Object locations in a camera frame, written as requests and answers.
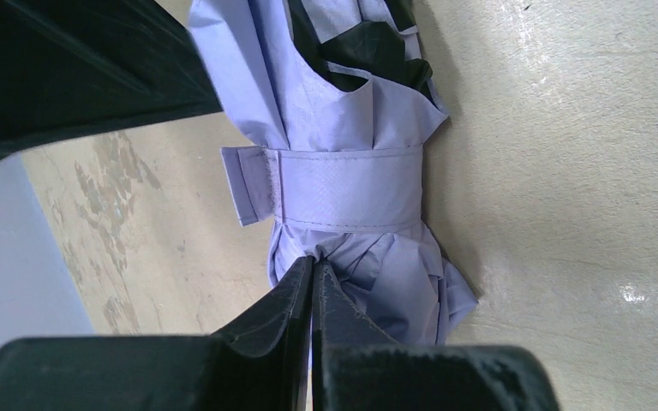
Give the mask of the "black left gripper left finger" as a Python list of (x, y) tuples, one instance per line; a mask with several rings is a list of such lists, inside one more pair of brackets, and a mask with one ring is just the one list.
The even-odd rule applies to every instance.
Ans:
[(21, 338), (0, 410), (303, 410), (314, 259), (210, 335)]

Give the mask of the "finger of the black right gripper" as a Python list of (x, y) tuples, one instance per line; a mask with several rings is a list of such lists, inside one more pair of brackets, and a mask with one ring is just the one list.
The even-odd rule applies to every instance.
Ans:
[(186, 27), (154, 1), (0, 1), (0, 161), (221, 111)]

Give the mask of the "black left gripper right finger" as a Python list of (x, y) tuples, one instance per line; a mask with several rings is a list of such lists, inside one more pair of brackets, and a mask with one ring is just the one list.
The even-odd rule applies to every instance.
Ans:
[(316, 410), (558, 410), (552, 383), (527, 349), (397, 342), (343, 292), (331, 265), (314, 266)]

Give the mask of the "lavender umbrella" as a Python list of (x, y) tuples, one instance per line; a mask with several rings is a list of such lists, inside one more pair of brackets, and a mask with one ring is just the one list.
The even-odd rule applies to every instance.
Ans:
[(240, 223), (273, 222), (270, 284), (311, 256), (393, 339), (444, 344), (477, 300), (422, 221), (448, 113), (411, 2), (196, 1), (188, 31), (249, 140), (221, 155)]

